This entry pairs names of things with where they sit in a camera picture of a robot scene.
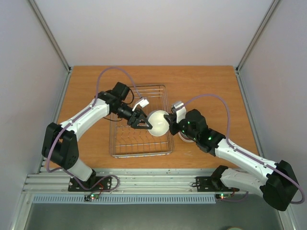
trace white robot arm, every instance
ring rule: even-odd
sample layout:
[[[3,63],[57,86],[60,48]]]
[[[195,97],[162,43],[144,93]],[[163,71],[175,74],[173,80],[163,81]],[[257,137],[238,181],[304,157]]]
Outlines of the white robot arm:
[[[172,111],[172,114],[164,115],[172,135],[180,132],[184,138],[193,140],[202,151],[232,162],[246,171],[218,167],[211,176],[216,191],[220,191],[222,186],[238,188],[262,196],[277,210],[286,210],[298,190],[290,164],[285,161],[276,163],[236,145],[225,135],[209,128],[198,110],[186,112],[182,102],[175,103]]]
[[[130,88],[127,85],[118,82],[112,90],[100,92],[97,98],[72,118],[59,125],[49,124],[45,133],[42,155],[48,157],[52,152],[50,158],[52,162],[84,182],[92,181],[90,178],[95,177],[95,172],[79,158],[77,142],[93,124],[110,113],[115,113],[119,118],[126,119],[127,124],[132,128],[152,128],[146,114],[136,107],[138,104],[142,107],[146,106],[148,101],[145,98],[141,98],[133,108],[123,102],[129,91]],[[67,127],[66,130],[60,139],[56,139],[64,127]]]

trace metal wire rack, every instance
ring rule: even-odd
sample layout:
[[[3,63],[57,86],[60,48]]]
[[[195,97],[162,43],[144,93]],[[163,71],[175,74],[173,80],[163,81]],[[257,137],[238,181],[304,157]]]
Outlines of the metal wire rack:
[[[143,108],[146,115],[154,110],[170,112],[164,85],[139,85],[137,88],[142,97],[146,97],[149,101],[149,105]],[[139,100],[139,96],[133,87],[131,89],[136,102]],[[126,102],[131,100],[132,94],[129,93]],[[111,119],[118,120],[115,114],[111,115]],[[161,137],[153,137],[145,129],[131,128],[127,125],[126,120],[110,122],[109,152],[115,158],[166,155],[171,153],[173,149],[173,136],[169,132]]]

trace wooden table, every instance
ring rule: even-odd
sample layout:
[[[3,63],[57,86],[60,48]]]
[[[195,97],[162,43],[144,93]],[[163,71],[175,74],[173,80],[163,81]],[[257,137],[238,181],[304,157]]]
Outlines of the wooden table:
[[[99,73],[106,66],[76,66],[67,88],[58,122],[65,121],[85,108],[93,99]],[[136,84],[164,84],[169,104],[186,102],[202,93],[224,98],[230,108],[230,138],[238,145],[257,153],[248,117],[234,69],[231,66],[124,66]],[[100,91],[112,89],[116,82],[131,82],[119,70],[107,71],[101,78]],[[198,99],[187,109],[198,109],[209,127],[226,132],[226,111],[215,98]],[[92,168],[216,168],[233,164],[201,152],[195,144],[174,136],[174,151],[166,156],[115,159],[109,155],[109,121],[101,119],[78,142],[81,159]]]

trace purple cable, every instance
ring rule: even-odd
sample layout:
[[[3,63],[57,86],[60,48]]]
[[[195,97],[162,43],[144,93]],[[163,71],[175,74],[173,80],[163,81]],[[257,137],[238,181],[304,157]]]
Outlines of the purple cable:
[[[101,78],[101,76],[102,76],[105,72],[107,72],[107,71],[110,70],[110,69],[118,69],[118,70],[122,71],[124,74],[126,74],[127,77],[130,79],[131,83],[133,84],[133,87],[134,87],[136,93],[138,94],[138,96],[139,96],[140,98],[142,98],[142,96],[141,96],[140,92],[138,91],[138,89],[137,89],[137,87],[136,87],[136,85],[135,85],[135,83],[134,83],[134,80],[132,79],[132,77],[130,76],[130,74],[128,74],[124,69],[122,69],[122,68],[120,68],[120,67],[111,66],[111,67],[108,67],[108,68],[104,69],[104,70],[99,74],[99,76],[98,76],[98,80],[97,80],[97,84],[96,84],[96,95],[95,95],[95,100],[94,100],[93,105],[95,105],[95,104],[96,104],[96,101],[97,101],[98,91],[99,91],[99,82],[100,82],[100,78]]]
[[[295,182],[293,179],[291,179],[289,176],[287,176],[287,175],[284,174],[283,172],[279,171],[278,169],[275,169],[274,167],[272,167],[272,166],[270,166],[270,165],[268,165],[268,164],[265,164],[264,162],[258,160],[257,158],[248,155],[248,154],[245,153],[244,151],[235,148],[235,147],[230,143],[230,141],[229,141],[230,111],[229,111],[229,108],[228,108],[228,105],[227,105],[226,101],[225,101],[223,98],[221,98],[221,97],[218,96],[218,95],[211,94],[211,93],[208,93],[208,94],[201,94],[201,95],[198,95],[198,96],[196,96],[196,97],[190,99],[190,100],[187,101],[186,103],[184,103],[184,105],[183,105],[182,107],[188,105],[188,104],[191,103],[192,101],[194,101],[194,100],[196,100],[196,99],[198,99],[198,98],[201,98],[201,97],[215,97],[215,98],[218,98],[220,101],[223,102],[223,104],[224,104],[224,106],[225,106],[225,108],[226,108],[226,112],[227,112],[227,130],[226,130],[226,142],[227,142],[227,144],[228,144],[234,151],[237,151],[237,152],[243,154],[244,156],[246,156],[246,157],[248,157],[248,158],[254,160],[255,162],[257,162],[257,163],[259,163],[259,164],[262,164],[262,165],[268,167],[269,169],[273,170],[274,172],[278,173],[279,175],[281,175],[282,177],[284,177],[285,179],[287,179],[288,181],[290,181],[292,184],[294,184],[294,185],[298,188],[298,190],[300,191],[300,193],[302,194],[302,199],[301,199],[300,201],[291,201],[290,203],[291,203],[291,204],[295,204],[295,205],[299,205],[299,204],[304,203],[304,201],[305,201],[305,193],[304,193],[304,191],[303,191],[303,188],[302,188],[297,182]]]
[[[119,67],[116,67],[116,66],[112,66],[112,67],[108,67],[108,68],[104,69],[104,70],[99,74],[98,79],[97,79],[97,84],[96,84],[95,99],[94,99],[94,102],[93,102],[92,106],[94,106],[94,105],[96,104],[97,99],[98,99],[98,91],[99,91],[99,82],[100,82],[100,78],[101,78],[101,76],[102,76],[106,71],[108,71],[109,69],[118,69],[118,70],[124,72],[124,73],[128,76],[128,78],[130,79],[131,83],[133,84],[133,87],[135,88],[136,93],[139,95],[140,98],[142,98],[142,96],[141,96],[140,92],[138,91],[138,89],[137,89],[137,87],[136,87],[136,85],[135,85],[135,83],[134,83],[132,77],[130,76],[130,74],[128,74],[128,73],[127,73],[125,70],[123,70],[122,68],[119,68]],[[78,116],[76,116],[76,117],[72,120],[72,123],[74,123],[75,121],[77,121],[80,117],[82,117],[84,114],[86,114],[86,113],[87,113],[88,111],[90,111],[91,109],[92,109],[91,107],[88,107],[87,109],[85,109],[82,113],[80,113]],[[48,173],[52,173],[52,172],[54,172],[54,171],[63,169],[62,167],[57,167],[57,168],[55,168],[55,169],[50,170],[49,165],[50,165],[51,155],[52,155],[52,153],[53,153],[53,150],[54,150],[54,148],[55,148],[55,146],[56,146],[56,144],[57,144],[59,138],[62,136],[62,134],[65,132],[65,130],[66,130],[70,125],[71,125],[71,123],[68,123],[64,128],[62,128],[62,130],[58,133],[58,135],[56,136],[56,138],[54,139],[54,141],[53,141],[53,143],[52,143],[52,145],[51,145],[51,148],[50,148],[50,151],[49,151],[49,154],[48,154],[48,157],[47,157],[47,161],[46,161],[46,170],[47,170]],[[113,191],[114,189],[118,188],[118,186],[119,186],[119,178],[118,178],[117,176],[115,176],[115,175],[108,175],[108,176],[105,176],[105,177],[101,178],[96,184],[94,184],[94,185],[92,186],[92,188],[85,188],[85,187],[83,186],[83,184],[80,182],[80,180],[79,180],[77,177],[75,177],[73,174],[71,174],[69,171],[67,171],[67,170],[65,170],[65,169],[63,169],[63,171],[66,172],[68,175],[74,177],[74,179],[78,182],[78,184],[80,185],[80,187],[82,187],[84,190],[91,190],[91,189],[94,188],[97,184],[99,184],[103,179],[105,179],[106,177],[110,177],[110,176],[114,177],[114,178],[117,180],[117,185],[116,185],[114,188],[112,188],[112,189],[105,190],[105,192],[111,192],[111,191]]]

